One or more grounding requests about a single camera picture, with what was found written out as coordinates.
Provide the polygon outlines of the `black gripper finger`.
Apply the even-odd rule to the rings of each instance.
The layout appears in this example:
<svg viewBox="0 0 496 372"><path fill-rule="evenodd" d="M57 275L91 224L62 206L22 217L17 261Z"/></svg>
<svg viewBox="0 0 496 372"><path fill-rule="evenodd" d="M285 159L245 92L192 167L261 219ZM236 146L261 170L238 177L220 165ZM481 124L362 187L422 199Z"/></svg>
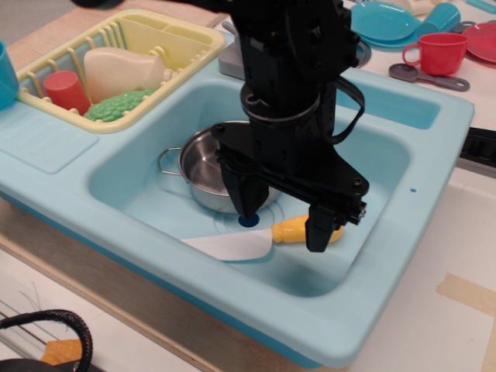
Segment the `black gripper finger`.
<svg viewBox="0 0 496 372"><path fill-rule="evenodd" d="M269 196L269 186L253 172L238 169L225 161L220 164L222 181L237 213L251 219Z"/></svg>
<svg viewBox="0 0 496 372"><path fill-rule="evenodd" d="M322 253L330 243L339 239L336 213L331 208L311 205L305 222L305 242L312 253Z"/></svg>

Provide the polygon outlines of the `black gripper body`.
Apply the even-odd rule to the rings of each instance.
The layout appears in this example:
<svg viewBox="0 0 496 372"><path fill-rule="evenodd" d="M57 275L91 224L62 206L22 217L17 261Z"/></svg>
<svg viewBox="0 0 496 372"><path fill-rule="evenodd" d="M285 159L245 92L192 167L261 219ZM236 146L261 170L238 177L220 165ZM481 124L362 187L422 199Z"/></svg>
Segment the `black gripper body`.
<svg viewBox="0 0 496 372"><path fill-rule="evenodd" d="M309 205L331 208L338 225L357 225L365 216L369 183L338 153L355 129L326 132L319 117L218 122L217 160L253 172L263 183Z"/></svg>

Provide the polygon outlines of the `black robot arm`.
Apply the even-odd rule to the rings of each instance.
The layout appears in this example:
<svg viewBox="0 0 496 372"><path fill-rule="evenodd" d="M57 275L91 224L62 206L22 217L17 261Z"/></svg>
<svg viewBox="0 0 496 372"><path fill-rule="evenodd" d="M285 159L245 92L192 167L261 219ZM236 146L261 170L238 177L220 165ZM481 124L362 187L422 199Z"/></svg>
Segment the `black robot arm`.
<svg viewBox="0 0 496 372"><path fill-rule="evenodd" d="M361 91L343 76L357 65L360 38L340 1L200 1L228 14L244 70L247 122L212 126L222 179L236 211L254 216L275 188L308 204L305 241L326 249L333 233L365 213L368 181L337 152L353 131L334 130L336 94L360 108Z"/></svg>

